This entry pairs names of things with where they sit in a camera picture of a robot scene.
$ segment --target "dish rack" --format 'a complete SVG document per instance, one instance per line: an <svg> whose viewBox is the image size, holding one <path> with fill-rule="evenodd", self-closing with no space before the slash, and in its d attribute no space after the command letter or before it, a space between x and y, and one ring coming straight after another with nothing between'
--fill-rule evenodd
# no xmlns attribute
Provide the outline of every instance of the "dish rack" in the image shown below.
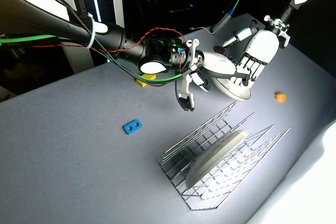
<svg viewBox="0 0 336 224"><path fill-rule="evenodd" d="M252 113L232 127L225 121L225 117L234 105L235 102L169 148L160 162L161 168L191 210L218 208L290 130L288 128L266 141L263 141L263 138L275 126L274 124L250 134L201 180L187 190L186 175L196 158L223 135L236 130L254 115Z"/></svg>

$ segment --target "orange object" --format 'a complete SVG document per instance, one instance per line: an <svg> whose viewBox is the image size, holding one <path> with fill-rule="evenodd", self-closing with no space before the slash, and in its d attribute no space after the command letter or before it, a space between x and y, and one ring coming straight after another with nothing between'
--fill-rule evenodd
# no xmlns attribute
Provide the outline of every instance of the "orange object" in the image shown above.
<svg viewBox="0 0 336 224"><path fill-rule="evenodd" d="M278 102L286 102L287 96L284 93L276 92L274 95L275 99L277 99Z"/></svg>

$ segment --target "gray table surface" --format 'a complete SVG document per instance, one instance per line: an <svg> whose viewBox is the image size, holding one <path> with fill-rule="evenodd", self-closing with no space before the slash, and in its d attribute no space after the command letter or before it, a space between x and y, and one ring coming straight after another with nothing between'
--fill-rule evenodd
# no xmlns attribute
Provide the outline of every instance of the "gray table surface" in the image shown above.
<svg viewBox="0 0 336 224"><path fill-rule="evenodd" d="M201 30L187 38L210 51L250 20L242 15L215 36ZM244 128L292 129L210 211L190 211L159 167L168 147L232 102L214 86L191 89L196 109L184 112L173 84L141 88L110 63L0 103L0 222L245 223L334 113L336 79L292 45L278 51L228 121L256 112ZM288 102L276 102L276 91ZM122 126L134 119L143 128L126 135Z"/></svg>

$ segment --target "yellow block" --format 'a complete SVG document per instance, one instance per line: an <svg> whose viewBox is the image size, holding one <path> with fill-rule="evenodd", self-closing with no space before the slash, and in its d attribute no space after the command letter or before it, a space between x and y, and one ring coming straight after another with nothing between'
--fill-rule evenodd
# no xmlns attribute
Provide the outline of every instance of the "yellow block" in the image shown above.
<svg viewBox="0 0 336 224"><path fill-rule="evenodd" d="M156 79L156 75L155 74L143 74L141 77L146 78L146 79L150 79L150 80L155 80ZM140 80L135 80L141 87L145 87L147 84L140 81Z"/></svg>

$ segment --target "metal wire rack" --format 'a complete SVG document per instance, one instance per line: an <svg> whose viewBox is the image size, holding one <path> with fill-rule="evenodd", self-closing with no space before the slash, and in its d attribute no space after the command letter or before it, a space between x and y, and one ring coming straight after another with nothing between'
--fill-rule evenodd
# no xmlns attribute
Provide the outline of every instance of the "metal wire rack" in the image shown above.
<svg viewBox="0 0 336 224"><path fill-rule="evenodd" d="M228 134L250 119L254 113L236 126L230 126L225 117L235 102L213 116L195 131L169 148L160 163L161 168L191 210L218 208L239 183L266 156L290 130L280 132L263 142L262 138L275 126L250 134L226 155L192 188L186 189L185 179L190 166L206 149L223 135Z"/></svg>

